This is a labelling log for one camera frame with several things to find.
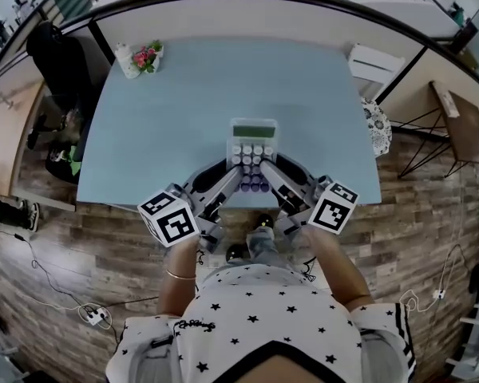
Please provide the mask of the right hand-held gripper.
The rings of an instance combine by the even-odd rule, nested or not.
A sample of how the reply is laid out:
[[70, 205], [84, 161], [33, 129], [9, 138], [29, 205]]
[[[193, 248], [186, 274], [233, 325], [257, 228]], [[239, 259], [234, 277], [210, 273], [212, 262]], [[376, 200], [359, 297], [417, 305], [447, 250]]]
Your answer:
[[359, 194], [329, 176], [319, 180], [288, 156], [262, 162], [260, 170], [271, 186], [281, 211], [275, 229], [288, 238], [304, 226], [339, 235], [359, 201]]

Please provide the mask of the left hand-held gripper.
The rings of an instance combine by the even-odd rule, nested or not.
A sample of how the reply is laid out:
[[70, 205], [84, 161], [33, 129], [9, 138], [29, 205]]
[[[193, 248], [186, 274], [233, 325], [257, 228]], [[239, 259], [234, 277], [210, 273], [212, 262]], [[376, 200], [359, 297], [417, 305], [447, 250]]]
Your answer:
[[[212, 253], [224, 237], [219, 223], [204, 216], [217, 215], [219, 207], [236, 191], [243, 179], [243, 169], [227, 169], [227, 161], [220, 160], [195, 171], [183, 188], [170, 184], [156, 191], [137, 205], [149, 233], [164, 247], [173, 247], [193, 236], [200, 237], [200, 245]], [[184, 189], [197, 192], [199, 215]]]

